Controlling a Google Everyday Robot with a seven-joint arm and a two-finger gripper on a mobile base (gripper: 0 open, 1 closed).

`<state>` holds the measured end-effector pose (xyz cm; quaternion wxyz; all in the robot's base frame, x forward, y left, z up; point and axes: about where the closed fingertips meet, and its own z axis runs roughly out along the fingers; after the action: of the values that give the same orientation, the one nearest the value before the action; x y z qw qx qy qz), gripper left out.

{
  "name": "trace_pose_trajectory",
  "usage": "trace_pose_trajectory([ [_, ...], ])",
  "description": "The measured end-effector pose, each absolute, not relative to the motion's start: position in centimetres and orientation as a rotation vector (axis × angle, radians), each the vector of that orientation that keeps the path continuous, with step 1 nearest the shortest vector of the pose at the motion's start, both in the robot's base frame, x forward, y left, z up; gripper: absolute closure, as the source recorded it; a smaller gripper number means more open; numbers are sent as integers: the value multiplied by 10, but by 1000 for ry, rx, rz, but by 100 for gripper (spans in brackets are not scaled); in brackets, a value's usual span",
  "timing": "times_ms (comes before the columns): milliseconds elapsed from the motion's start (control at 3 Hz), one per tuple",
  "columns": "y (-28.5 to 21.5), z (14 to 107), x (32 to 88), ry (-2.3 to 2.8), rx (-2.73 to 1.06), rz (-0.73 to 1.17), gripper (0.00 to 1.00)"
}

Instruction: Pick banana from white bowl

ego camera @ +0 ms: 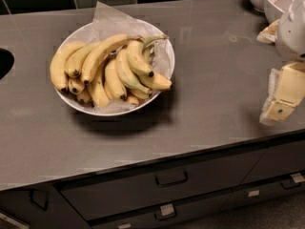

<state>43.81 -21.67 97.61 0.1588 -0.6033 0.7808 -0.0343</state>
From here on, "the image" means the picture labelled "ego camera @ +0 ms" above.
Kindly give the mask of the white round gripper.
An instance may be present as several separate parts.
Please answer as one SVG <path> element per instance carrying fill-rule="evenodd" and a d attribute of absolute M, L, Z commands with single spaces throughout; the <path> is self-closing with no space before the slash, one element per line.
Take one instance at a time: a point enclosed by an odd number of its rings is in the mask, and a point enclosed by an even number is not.
<path fill-rule="evenodd" d="M 305 60 L 305 0 L 294 0 L 279 20 L 275 47 L 286 60 Z M 259 121 L 267 126 L 287 119 L 305 97 L 305 64 L 291 62 L 269 75 L 268 97 Z"/>

